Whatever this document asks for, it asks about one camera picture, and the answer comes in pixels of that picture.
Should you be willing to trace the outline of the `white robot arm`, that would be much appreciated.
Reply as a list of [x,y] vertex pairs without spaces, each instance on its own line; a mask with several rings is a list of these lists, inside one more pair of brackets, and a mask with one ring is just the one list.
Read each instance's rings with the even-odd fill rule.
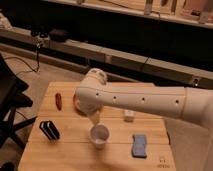
[[213,90],[190,87],[131,87],[107,84],[106,73],[90,69],[75,90],[79,110],[94,115],[112,106],[180,119],[208,129],[211,135],[202,171],[213,171]]

